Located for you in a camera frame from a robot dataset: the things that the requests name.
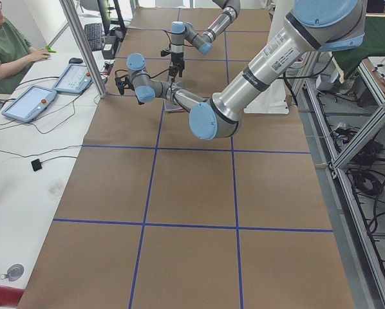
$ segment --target black keyboard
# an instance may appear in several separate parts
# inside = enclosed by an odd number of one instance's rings
[[[84,33],[88,40],[89,47],[91,47],[92,51],[102,49],[102,24],[101,23],[86,24],[84,26]]]

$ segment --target green cloth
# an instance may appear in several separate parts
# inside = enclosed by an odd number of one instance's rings
[[[385,56],[385,17],[366,17],[364,40],[359,47],[333,52],[334,59],[348,78],[367,57]]]
[[[0,63],[15,61],[30,53],[31,43],[6,19],[0,26]],[[0,93],[11,94],[18,87],[32,64],[11,77],[0,80]]]

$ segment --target blue tablet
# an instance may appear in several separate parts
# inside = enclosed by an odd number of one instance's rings
[[[92,79],[85,64],[70,63],[52,87],[59,93],[80,95]]]
[[[4,109],[2,115],[22,122],[29,122],[41,114],[57,96],[52,89],[30,86],[11,105]]]

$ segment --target red cylinder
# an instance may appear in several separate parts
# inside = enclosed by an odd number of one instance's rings
[[[0,307],[17,308],[24,290],[0,285]]]

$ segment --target black mouse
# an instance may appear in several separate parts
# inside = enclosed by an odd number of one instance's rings
[[[83,63],[84,61],[81,59],[81,58],[71,58],[70,61],[68,61],[68,63]]]

